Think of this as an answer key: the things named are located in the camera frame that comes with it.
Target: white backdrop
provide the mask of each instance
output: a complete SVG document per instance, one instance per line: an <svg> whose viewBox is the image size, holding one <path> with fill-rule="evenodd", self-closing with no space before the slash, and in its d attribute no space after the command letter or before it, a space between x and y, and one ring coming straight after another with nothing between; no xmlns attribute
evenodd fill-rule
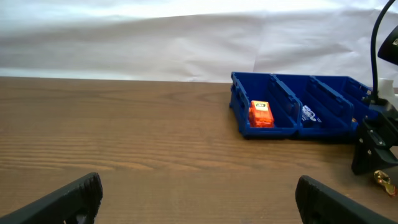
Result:
<svg viewBox="0 0 398 224"><path fill-rule="evenodd" d="M231 71L371 84L387 0L2 0L0 75L230 82ZM398 2L377 47L398 25ZM398 67L378 60L395 80Z"/></svg>

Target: blue package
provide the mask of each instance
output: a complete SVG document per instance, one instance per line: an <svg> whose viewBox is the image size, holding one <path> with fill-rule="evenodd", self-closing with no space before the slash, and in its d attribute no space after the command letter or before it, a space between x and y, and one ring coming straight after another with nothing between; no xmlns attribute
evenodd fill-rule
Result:
<svg viewBox="0 0 398 224"><path fill-rule="evenodd" d="M304 128L320 128L321 119L307 106L303 106L303 115L301 117Z"/></svg>

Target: blue storage tray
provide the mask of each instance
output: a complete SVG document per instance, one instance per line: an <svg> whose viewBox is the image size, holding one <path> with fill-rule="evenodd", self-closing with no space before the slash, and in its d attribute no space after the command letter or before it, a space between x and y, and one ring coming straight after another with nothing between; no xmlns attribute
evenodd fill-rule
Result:
<svg viewBox="0 0 398 224"><path fill-rule="evenodd" d="M302 106L307 105L322 121L320 127L304 128L300 120L298 133L301 138L346 138L351 135L354 108L341 94L312 76L275 76L293 91Z"/></svg>
<svg viewBox="0 0 398 224"><path fill-rule="evenodd" d="M378 112L369 109L369 104L366 104L362 101L364 97L367 97L372 92L371 89L366 85L363 85L351 77L315 77L340 93L346 100L354 105L354 118L357 120L358 124L361 124L366 116L370 119L375 119L377 117Z"/></svg>
<svg viewBox="0 0 398 224"><path fill-rule="evenodd" d="M275 75L233 72L231 103L238 120L239 132L244 137L290 137L297 132L301 119L301 105L293 92ZM274 128L252 128L248 114L252 100L267 101L274 116Z"/></svg>

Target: wooden table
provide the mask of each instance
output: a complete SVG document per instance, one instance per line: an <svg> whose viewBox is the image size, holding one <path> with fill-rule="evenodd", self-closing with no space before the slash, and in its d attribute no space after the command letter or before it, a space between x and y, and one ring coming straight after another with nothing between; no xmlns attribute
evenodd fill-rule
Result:
<svg viewBox="0 0 398 224"><path fill-rule="evenodd" d="M99 172L99 224L301 223L310 175L398 222L398 198L351 172L353 146L244 140L229 98L229 84L0 78L0 215Z"/></svg>

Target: orange package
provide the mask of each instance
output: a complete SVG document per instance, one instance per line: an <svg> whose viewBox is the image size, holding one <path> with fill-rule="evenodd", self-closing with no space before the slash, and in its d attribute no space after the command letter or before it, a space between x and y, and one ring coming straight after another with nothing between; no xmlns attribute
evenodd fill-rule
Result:
<svg viewBox="0 0 398 224"><path fill-rule="evenodd" d="M269 103L252 100L249 108L249 122L254 128L273 128L274 117Z"/></svg>

